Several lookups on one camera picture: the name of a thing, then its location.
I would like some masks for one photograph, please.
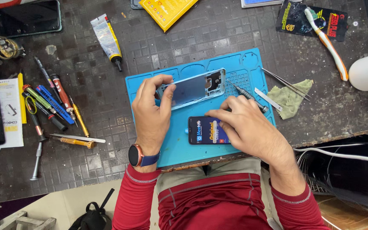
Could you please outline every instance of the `gold screwdriver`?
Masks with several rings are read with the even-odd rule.
[[[73,110],[76,113],[76,117],[78,118],[78,120],[80,122],[80,126],[82,126],[83,132],[84,132],[85,136],[88,138],[89,137],[89,132],[88,132],[88,129],[86,128],[85,124],[83,123],[81,113],[79,112],[78,107],[73,103],[72,97],[70,97],[70,101],[72,102]]]
[[[71,138],[60,138],[60,137],[52,137],[52,138],[60,142],[67,143],[67,144],[83,145],[83,146],[86,146],[88,149],[95,147],[95,142],[93,141],[86,142],[86,141],[81,141],[81,140],[76,140],[76,139],[71,139]]]

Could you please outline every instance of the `smartphone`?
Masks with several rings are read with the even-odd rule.
[[[171,110],[221,96],[225,92],[225,76],[225,69],[221,68],[171,83],[176,86]],[[158,87],[156,93],[160,98],[171,84]]]
[[[57,0],[0,9],[0,36],[12,38],[60,30],[62,22]]]
[[[218,118],[209,116],[188,118],[188,142],[190,144],[230,144]]]

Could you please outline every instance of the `red screwdriver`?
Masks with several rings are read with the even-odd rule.
[[[50,77],[52,78],[56,88],[58,89],[60,99],[65,104],[66,112],[68,112],[70,114],[70,117],[72,118],[72,120],[75,121],[76,126],[78,126],[78,123],[76,123],[76,116],[73,113],[73,108],[72,108],[72,106],[70,105],[70,102],[69,102],[68,95],[66,94],[64,88],[62,87],[62,84],[60,83],[59,75],[52,74]]]

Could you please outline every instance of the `man's left hand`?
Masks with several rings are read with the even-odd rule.
[[[171,100],[175,85],[166,88],[161,98],[160,107],[156,106],[155,103],[155,91],[158,86],[172,82],[172,76],[163,74],[145,79],[132,102],[137,133],[136,144],[141,147],[145,156],[159,153],[170,127]],[[141,172],[154,171],[156,170],[156,164],[147,168],[135,167],[135,169]]]

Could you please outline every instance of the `cleaning cloth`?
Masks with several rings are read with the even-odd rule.
[[[294,84],[294,86],[307,94],[312,87],[312,81],[306,79]],[[267,96],[282,107],[282,112],[276,111],[283,120],[294,117],[303,101],[303,97],[297,95],[286,86],[283,88],[274,86]]]

